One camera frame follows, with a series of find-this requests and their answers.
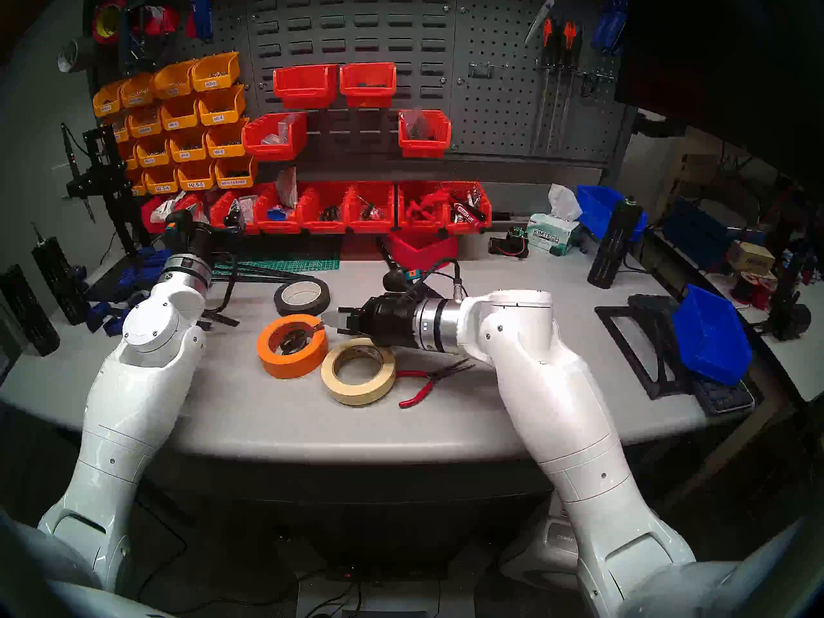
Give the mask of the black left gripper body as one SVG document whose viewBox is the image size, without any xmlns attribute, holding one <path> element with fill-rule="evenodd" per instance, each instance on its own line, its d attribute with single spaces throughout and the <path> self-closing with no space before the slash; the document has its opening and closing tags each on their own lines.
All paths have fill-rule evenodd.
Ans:
<svg viewBox="0 0 824 618">
<path fill-rule="evenodd" d="M 177 254 L 212 256 L 222 246 L 222 228 L 201 222 L 177 223 Z"/>
</svg>

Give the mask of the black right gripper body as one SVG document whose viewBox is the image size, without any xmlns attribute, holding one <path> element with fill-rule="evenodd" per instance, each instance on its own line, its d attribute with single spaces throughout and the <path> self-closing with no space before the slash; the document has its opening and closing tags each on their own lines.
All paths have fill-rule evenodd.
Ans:
<svg viewBox="0 0 824 618">
<path fill-rule="evenodd" d="M 351 308 L 351 331 L 381 347 L 418 348 L 417 308 L 418 300 L 406 295 L 371 297 L 361 307 Z"/>
</svg>

